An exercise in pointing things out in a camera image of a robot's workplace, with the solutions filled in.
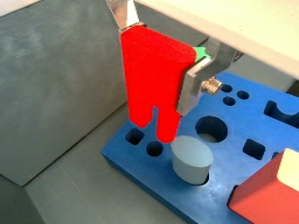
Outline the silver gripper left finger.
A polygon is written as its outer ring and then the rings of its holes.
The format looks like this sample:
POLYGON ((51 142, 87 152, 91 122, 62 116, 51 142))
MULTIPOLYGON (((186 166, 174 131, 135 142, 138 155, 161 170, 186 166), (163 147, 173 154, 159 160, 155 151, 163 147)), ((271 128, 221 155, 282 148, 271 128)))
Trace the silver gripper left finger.
POLYGON ((134 26, 146 25, 139 19, 134 0, 107 0, 107 5, 120 32, 127 31, 134 26))

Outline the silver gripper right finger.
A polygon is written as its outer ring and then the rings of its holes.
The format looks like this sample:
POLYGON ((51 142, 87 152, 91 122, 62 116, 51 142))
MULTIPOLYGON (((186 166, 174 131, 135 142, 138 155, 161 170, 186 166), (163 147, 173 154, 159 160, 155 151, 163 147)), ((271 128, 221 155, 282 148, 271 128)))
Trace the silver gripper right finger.
POLYGON ((218 94, 222 82, 217 79, 217 75, 245 55, 243 52, 215 38, 207 39, 206 53, 207 56, 201 57, 183 76, 177 105, 177 111, 182 116, 186 116, 197 107, 203 94, 211 96, 218 94))

